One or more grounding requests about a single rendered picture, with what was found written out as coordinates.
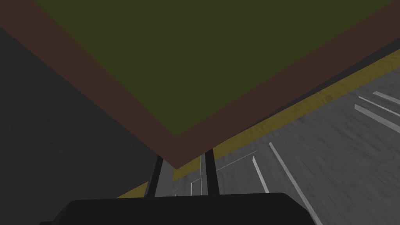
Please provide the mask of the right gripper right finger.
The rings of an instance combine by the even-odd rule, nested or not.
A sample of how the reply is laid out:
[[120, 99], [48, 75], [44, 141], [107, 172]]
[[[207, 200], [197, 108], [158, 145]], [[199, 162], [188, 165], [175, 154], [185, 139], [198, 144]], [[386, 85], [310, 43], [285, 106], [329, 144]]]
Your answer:
[[200, 182], [201, 195], [220, 195], [213, 149], [200, 156]]

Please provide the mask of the green table with brown rim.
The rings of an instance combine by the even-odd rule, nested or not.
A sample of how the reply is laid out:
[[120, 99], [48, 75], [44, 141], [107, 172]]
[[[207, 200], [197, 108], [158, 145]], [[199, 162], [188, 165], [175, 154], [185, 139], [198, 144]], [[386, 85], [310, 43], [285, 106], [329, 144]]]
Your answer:
[[0, 0], [0, 130], [105, 115], [180, 168], [400, 39], [400, 0]]

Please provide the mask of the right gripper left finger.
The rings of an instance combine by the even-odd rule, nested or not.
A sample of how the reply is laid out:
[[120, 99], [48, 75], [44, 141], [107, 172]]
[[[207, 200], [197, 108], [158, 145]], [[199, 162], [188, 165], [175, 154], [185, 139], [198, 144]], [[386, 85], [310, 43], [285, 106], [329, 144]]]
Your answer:
[[161, 156], [158, 156], [144, 197], [171, 196], [173, 171], [174, 168]]

